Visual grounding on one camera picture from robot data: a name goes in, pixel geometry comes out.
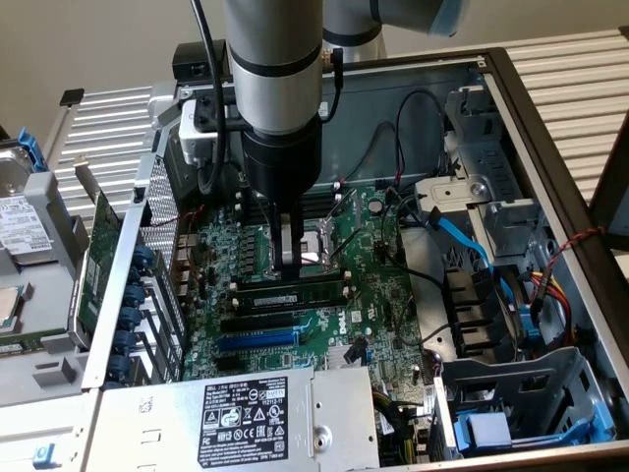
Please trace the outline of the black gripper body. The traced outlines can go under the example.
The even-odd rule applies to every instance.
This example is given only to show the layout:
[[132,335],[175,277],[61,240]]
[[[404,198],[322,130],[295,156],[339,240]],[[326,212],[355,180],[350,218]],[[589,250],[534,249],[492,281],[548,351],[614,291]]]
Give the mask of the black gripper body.
[[242,133],[245,170],[252,188],[276,205],[291,205],[321,171],[322,123],[312,119],[288,135]]

